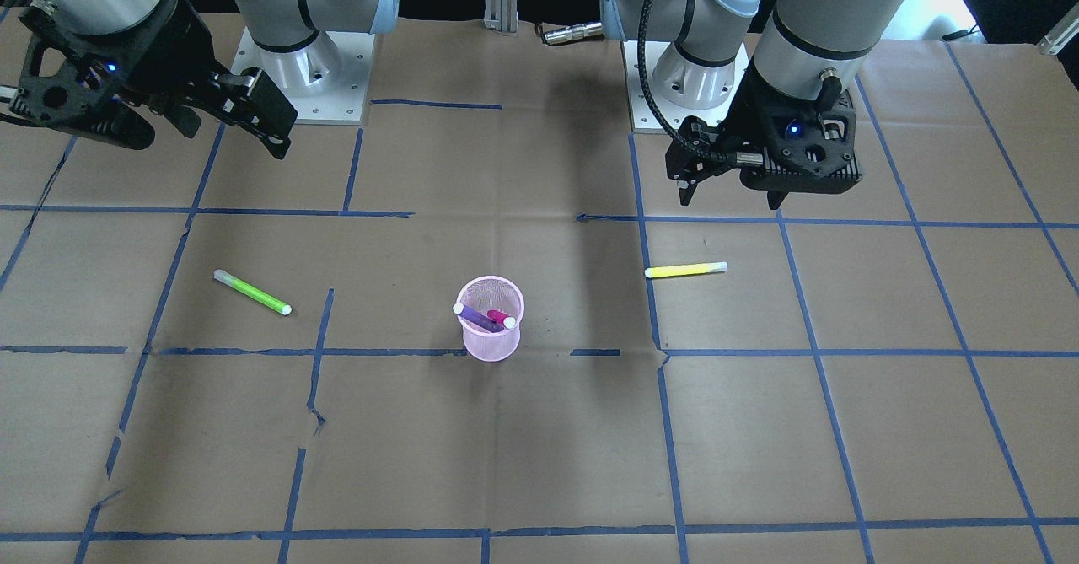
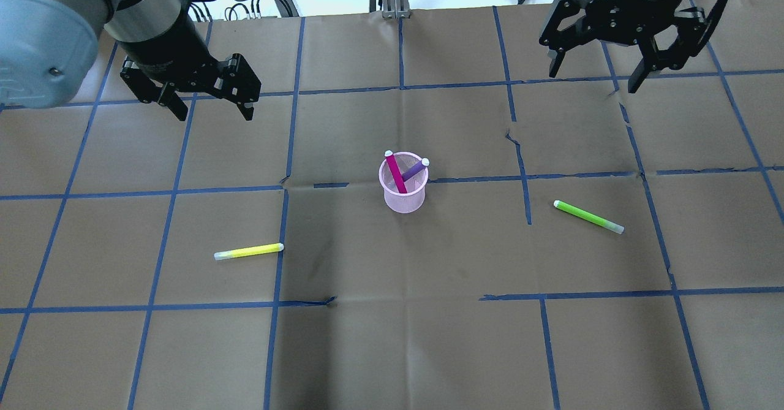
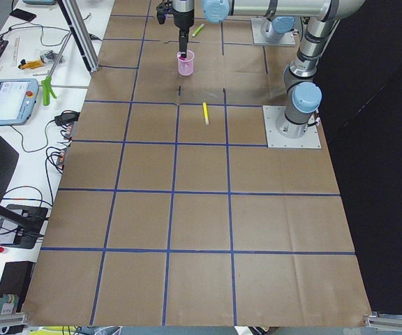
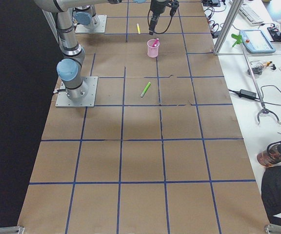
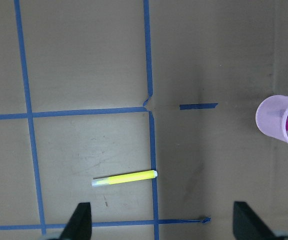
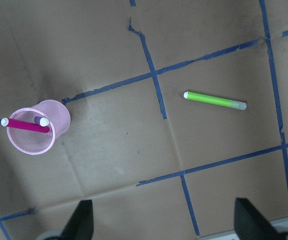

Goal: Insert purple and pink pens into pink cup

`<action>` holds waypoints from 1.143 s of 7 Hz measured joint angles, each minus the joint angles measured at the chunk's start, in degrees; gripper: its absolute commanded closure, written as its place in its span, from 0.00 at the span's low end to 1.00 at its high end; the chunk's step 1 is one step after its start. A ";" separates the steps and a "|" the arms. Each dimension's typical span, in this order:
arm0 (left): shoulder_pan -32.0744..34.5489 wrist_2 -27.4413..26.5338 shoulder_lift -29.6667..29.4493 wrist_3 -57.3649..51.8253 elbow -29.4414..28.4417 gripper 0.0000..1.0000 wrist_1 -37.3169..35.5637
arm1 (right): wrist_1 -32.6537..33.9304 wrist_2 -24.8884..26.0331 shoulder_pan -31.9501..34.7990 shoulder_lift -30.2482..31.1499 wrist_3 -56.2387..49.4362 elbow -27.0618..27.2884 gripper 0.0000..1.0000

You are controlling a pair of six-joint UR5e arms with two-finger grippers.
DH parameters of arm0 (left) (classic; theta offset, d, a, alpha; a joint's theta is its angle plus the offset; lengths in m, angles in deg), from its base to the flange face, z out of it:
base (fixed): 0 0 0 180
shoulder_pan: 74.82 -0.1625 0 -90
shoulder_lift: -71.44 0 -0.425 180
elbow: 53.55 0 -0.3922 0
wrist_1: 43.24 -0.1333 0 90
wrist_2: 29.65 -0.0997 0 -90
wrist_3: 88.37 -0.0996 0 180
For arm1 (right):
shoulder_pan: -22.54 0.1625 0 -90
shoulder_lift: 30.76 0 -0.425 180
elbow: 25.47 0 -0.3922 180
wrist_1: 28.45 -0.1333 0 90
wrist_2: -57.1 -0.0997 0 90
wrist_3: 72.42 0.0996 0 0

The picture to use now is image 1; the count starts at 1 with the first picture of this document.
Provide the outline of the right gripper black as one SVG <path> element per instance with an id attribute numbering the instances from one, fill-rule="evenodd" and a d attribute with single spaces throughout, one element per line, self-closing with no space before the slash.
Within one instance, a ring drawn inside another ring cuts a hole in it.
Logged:
<path id="1" fill-rule="evenodd" d="M 30 30 L 19 83 L 4 96 L 10 122 L 144 150 L 155 132 L 144 105 L 185 137 L 201 115 L 257 137 L 283 160 L 298 111 L 267 71 L 231 73 L 213 53 L 211 33 L 189 0 L 159 0 L 148 17 L 113 35 L 65 30 L 43 8 L 27 6 Z"/>

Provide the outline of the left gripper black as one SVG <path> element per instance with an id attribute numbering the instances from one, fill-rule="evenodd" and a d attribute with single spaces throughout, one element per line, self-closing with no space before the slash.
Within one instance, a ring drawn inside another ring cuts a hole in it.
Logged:
<path id="1" fill-rule="evenodd" d="M 789 194 L 839 195 L 859 184 L 851 92 L 832 69 L 824 73 L 809 99 L 797 99 L 750 64 L 723 123 L 683 119 L 664 154 L 679 204 L 689 206 L 701 181 L 730 169 L 740 169 L 745 187 L 765 191 L 771 210 Z"/>

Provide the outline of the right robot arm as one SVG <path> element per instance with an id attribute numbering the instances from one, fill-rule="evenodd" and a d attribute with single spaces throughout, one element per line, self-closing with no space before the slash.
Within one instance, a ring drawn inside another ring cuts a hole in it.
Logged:
<path id="1" fill-rule="evenodd" d="M 235 0 L 258 64 L 233 72 L 189 0 L 30 0 L 19 83 L 3 93 L 8 122 L 144 150 L 155 138 L 145 106 L 194 137 L 201 115 L 288 152 L 293 100 L 349 85 L 334 35 L 388 35 L 400 0 Z"/>

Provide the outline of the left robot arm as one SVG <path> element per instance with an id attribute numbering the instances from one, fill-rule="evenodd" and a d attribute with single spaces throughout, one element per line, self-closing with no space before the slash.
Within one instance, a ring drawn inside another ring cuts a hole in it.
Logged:
<path id="1" fill-rule="evenodd" d="M 775 0 L 745 68 L 763 0 L 600 0 L 604 36 L 636 42 L 637 80 L 671 140 L 679 203 L 738 171 L 777 210 L 790 194 L 861 183 L 851 84 L 905 0 Z"/>

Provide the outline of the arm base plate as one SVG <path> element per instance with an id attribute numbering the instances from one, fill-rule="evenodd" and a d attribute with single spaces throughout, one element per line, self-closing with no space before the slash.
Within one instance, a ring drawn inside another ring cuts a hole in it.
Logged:
<path id="1" fill-rule="evenodd" d="M 361 126 L 379 40 L 377 35 L 320 31 L 308 49 L 274 53 L 244 30 L 232 71 L 263 69 L 293 104 L 297 125 Z"/>
<path id="2" fill-rule="evenodd" d="M 625 64 L 625 85 L 631 107 L 631 130 L 634 133 L 663 134 L 663 125 L 645 99 L 637 72 L 637 43 L 622 43 Z M 725 120 L 741 81 L 749 56 L 745 45 L 732 63 L 718 68 L 686 61 L 670 42 L 645 43 L 645 65 L 652 102 L 660 110 L 670 126 L 679 127 L 689 116 L 698 116 L 710 126 Z"/>

